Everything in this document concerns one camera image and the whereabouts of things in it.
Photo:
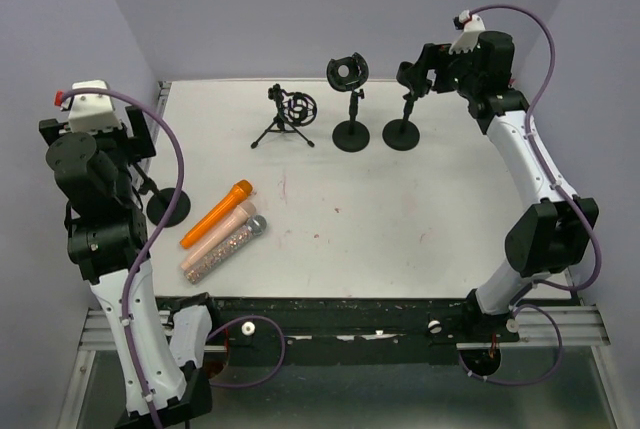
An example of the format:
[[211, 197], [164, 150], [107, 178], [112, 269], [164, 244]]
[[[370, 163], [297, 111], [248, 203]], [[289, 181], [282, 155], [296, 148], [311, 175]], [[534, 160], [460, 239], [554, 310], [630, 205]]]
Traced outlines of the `black tripod shock mount stand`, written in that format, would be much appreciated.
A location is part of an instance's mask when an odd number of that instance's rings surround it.
[[288, 92], [278, 83], [268, 89], [267, 96], [275, 105], [276, 115], [271, 124], [251, 143], [250, 147], [257, 148], [261, 140], [270, 133], [297, 134], [308, 146], [314, 147], [314, 142], [307, 138], [300, 131], [300, 128], [315, 121], [318, 113], [315, 99], [304, 92]]

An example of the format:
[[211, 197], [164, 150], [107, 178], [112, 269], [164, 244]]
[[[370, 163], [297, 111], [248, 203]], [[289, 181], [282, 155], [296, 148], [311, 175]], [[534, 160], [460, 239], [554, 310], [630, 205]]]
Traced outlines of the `pink microphone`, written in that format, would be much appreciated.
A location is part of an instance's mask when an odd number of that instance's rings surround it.
[[180, 264], [180, 268], [183, 271], [189, 270], [205, 254], [218, 246], [255, 214], [256, 207], [252, 202], [244, 201], [240, 203], [193, 246], [191, 252]]

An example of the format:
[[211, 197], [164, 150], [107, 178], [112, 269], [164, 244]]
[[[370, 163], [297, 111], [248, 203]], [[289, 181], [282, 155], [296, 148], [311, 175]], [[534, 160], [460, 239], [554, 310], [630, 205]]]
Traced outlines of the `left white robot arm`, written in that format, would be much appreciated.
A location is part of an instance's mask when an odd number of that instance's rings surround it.
[[142, 114], [126, 109], [130, 123], [108, 118], [100, 129], [75, 130], [55, 119], [39, 123], [46, 162], [67, 198], [67, 252], [102, 307], [124, 376], [126, 409], [119, 428], [188, 423], [212, 409], [203, 367], [204, 346], [222, 329], [212, 298], [201, 293], [174, 301], [165, 334], [144, 258], [129, 270], [148, 240], [143, 211], [134, 200], [131, 173], [155, 156]]

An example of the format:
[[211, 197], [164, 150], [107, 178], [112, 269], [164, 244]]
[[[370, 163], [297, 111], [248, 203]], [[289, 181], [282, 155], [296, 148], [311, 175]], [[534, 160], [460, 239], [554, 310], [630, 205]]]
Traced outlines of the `black round base shock stand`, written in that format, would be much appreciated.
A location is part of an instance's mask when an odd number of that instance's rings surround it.
[[350, 95], [349, 119], [335, 126], [332, 141], [344, 152], [359, 152], [370, 141], [369, 130], [357, 120], [359, 101], [365, 97], [363, 85], [369, 78], [368, 64], [358, 52], [340, 59], [331, 59], [326, 67], [326, 78], [334, 91]]

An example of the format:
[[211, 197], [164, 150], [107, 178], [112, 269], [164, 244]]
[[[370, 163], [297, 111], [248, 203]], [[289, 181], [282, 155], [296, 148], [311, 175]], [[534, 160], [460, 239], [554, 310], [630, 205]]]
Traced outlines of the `silver glitter microphone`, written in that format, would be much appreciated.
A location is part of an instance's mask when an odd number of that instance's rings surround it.
[[186, 280], [191, 284], [198, 284], [249, 242], [261, 236], [267, 227], [268, 224], [264, 216], [256, 215], [250, 217], [244, 225], [236, 229], [216, 247], [209, 250], [188, 269], [185, 269], [184, 276]]

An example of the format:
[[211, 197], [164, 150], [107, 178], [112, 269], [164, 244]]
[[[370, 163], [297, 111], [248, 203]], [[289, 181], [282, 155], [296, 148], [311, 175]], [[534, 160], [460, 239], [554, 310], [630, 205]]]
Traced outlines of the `orange microphone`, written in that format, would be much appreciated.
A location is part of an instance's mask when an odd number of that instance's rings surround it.
[[244, 202], [252, 192], [253, 186], [249, 181], [243, 179], [235, 183], [228, 194], [186, 233], [180, 241], [180, 246], [183, 249], [191, 248], [236, 206]]

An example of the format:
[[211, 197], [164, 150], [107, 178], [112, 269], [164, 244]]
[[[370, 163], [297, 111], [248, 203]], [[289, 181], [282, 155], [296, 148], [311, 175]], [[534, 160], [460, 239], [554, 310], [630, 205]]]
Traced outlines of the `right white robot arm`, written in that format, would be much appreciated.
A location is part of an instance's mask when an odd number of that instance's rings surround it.
[[404, 61], [397, 81], [410, 96], [455, 92], [500, 154], [524, 211], [504, 242], [505, 260], [468, 296], [470, 310], [460, 328], [480, 341], [496, 329], [495, 316], [535, 284], [549, 284], [554, 274], [582, 261], [589, 232], [599, 216], [592, 198], [583, 198], [561, 176], [537, 130], [524, 94], [511, 84], [515, 45], [511, 35], [481, 32], [468, 49], [428, 43], [415, 62]]

